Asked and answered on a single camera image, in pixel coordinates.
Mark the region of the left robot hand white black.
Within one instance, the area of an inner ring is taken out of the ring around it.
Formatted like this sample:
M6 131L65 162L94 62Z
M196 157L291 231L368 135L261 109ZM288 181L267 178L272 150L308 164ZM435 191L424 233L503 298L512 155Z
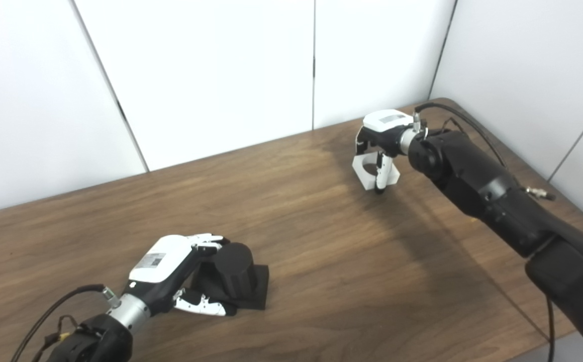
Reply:
M172 309L212 316L236 315L233 305L184 287L202 262L228 244L227 238L208 232L161 237L129 273L120 307L134 304L150 317Z

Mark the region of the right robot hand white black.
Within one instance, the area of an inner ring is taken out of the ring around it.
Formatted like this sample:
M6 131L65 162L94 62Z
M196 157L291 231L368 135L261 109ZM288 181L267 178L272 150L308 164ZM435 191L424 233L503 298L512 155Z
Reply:
M400 172L394 159L407 156L414 138L422 133L419 116L387 109L369 113L354 140L353 169L366 191L383 194L397 183Z

